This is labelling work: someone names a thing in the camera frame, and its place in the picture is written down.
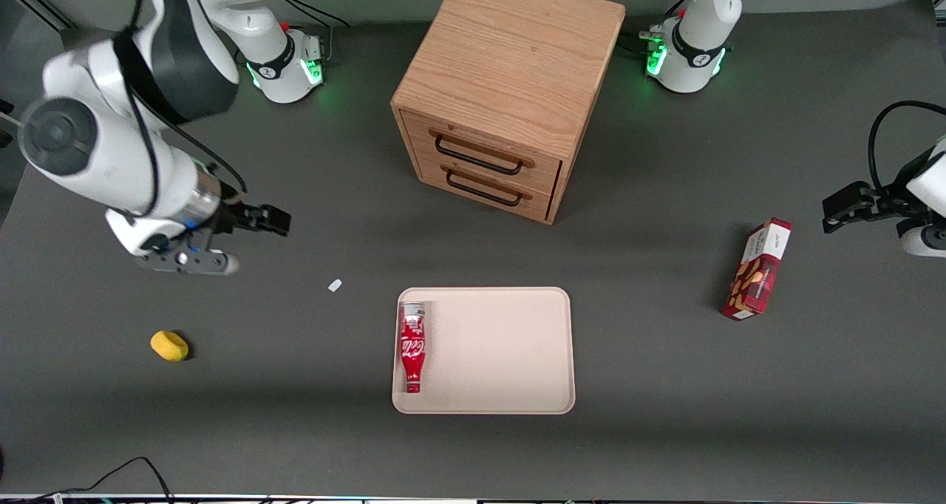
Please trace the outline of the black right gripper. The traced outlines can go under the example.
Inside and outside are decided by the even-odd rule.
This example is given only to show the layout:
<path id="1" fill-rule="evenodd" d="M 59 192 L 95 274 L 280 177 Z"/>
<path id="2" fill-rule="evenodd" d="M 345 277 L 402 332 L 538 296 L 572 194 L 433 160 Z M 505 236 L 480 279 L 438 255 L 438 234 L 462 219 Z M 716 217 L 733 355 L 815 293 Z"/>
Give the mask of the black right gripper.
<path id="1" fill-rule="evenodd" d="M 217 234 L 233 234 L 239 229 L 287 236 L 290 225 L 291 215 L 273 205 L 223 203 L 212 217 L 194 229 L 194 249 L 210 249 Z"/>

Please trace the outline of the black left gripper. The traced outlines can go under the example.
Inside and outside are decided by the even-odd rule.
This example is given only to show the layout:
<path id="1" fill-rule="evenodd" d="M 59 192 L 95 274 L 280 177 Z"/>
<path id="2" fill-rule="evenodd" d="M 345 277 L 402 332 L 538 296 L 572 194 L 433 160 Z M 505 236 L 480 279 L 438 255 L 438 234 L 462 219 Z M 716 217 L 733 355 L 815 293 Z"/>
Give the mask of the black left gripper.
<path id="1" fill-rule="evenodd" d="M 897 217 L 930 220 L 932 210 L 908 190 L 908 183 L 925 170 L 933 154 L 935 149 L 929 148 L 903 165 L 894 180 L 881 188 L 881 197 L 868 182 L 851 182 L 826 197 L 823 201 L 823 232 L 833 234 L 846 225 Z"/>

